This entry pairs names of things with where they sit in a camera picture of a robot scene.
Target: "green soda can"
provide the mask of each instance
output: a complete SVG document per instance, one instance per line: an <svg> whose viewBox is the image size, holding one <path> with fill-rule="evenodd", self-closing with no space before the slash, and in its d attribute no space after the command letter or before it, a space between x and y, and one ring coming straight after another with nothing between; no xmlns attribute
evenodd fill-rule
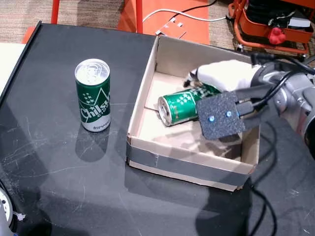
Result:
<svg viewBox="0 0 315 236"><path fill-rule="evenodd" d="M220 93L213 86L202 85L158 99L158 113L166 126L182 123L197 118L196 102L203 97Z"/></svg>
<svg viewBox="0 0 315 236"><path fill-rule="evenodd" d="M77 65L74 74L83 127L92 132L106 129L110 123L109 66L99 59L87 59Z"/></svg>

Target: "gray duct tape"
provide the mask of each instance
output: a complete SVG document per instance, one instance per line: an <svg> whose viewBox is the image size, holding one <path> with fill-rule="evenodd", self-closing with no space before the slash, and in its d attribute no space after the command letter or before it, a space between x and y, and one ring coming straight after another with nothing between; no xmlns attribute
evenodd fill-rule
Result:
<svg viewBox="0 0 315 236"><path fill-rule="evenodd" d="M187 161L157 155L149 151L132 147L128 142L126 154L131 161L142 165L234 186L243 185L249 177L249 175L245 174L230 172L214 167L198 165Z"/></svg>

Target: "brown carpet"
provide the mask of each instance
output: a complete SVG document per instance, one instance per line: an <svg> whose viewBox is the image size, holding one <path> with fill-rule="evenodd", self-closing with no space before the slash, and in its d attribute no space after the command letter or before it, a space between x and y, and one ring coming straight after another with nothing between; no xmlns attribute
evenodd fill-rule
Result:
<svg viewBox="0 0 315 236"><path fill-rule="evenodd" d="M209 18L225 16L227 5L231 2L219 0L209 8ZM35 26L39 20L49 23L51 4L52 0L0 0L0 42L21 42L29 26ZM115 29L123 5L123 0L61 0L58 23ZM209 32L211 45L235 49L237 41L229 21L211 22ZM314 54L315 34L309 48L310 54Z"/></svg>

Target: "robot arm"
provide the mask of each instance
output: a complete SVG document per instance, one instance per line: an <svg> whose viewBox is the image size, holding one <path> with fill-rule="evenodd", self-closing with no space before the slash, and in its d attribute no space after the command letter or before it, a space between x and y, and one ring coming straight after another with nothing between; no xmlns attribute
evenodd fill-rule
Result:
<svg viewBox="0 0 315 236"><path fill-rule="evenodd" d="M252 57L253 65L230 60L203 65L189 73L185 85L199 80L222 92L197 103L203 135L217 139L281 116L315 157L315 70L300 62L273 60L274 55L259 56ZM261 58L267 62L260 63ZM210 116L216 119L210 122Z"/></svg>

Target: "open cardboard box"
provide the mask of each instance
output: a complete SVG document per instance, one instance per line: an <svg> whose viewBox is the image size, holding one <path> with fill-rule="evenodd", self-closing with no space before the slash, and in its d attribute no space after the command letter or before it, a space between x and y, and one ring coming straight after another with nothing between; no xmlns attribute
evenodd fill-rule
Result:
<svg viewBox="0 0 315 236"><path fill-rule="evenodd" d="M198 121L166 127L157 112L158 97L184 90L189 71L230 59L250 62L249 57L228 50L156 38L129 124L126 161L130 166L229 191L245 183L258 163L259 127L241 134L240 142L209 141Z"/></svg>

